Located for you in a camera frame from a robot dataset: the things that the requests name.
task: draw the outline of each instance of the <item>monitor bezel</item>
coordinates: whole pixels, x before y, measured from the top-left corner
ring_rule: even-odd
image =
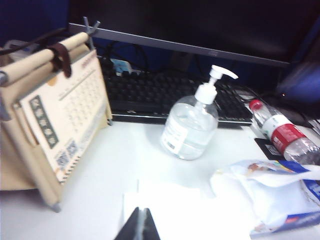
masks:
[[[79,32],[86,32],[86,26],[76,23],[68,23],[69,31],[72,34]],[[286,68],[290,64],[289,62],[279,61],[274,59],[268,59],[263,57],[245,55],[235,52],[222,51],[217,49],[210,49],[200,46],[188,45],[179,42],[161,40],[146,36],[134,35],[130,33],[108,30],[104,28],[97,28],[92,37],[101,38],[112,41],[120,41],[130,44],[138,44],[148,47],[167,49],[172,51],[185,52],[190,54],[204,55],[210,57],[216,57],[221,59],[229,59],[234,61],[242,61],[247,63],[268,65],[273,67]]]

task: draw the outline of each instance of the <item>black keyboard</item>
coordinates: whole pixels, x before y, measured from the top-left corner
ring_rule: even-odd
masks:
[[[173,104],[194,95],[200,79],[124,71],[122,76],[103,71],[114,121],[164,124]],[[219,126],[249,126],[252,113],[229,84],[217,86],[215,104]]]

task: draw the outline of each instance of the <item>calendar page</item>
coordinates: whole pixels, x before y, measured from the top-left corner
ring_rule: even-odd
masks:
[[[95,50],[20,100],[28,123],[60,183],[68,178],[86,150],[101,117],[107,95]]]

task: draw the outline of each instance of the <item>hand sanitizer bottle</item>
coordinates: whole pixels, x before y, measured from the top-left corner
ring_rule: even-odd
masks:
[[[217,95],[214,84],[223,74],[238,78],[228,69],[212,65],[209,82],[199,85],[194,96],[185,96],[173,105],[161,142],[176,157],[194,160],[204,153],[218,126],[219,116],[213,104]]]

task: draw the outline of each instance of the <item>computer monitor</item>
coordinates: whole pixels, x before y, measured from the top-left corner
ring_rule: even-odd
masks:
[[[86,16],[97,38],[286,67],[319,13],[319,0],[70,0],[69,30]]]

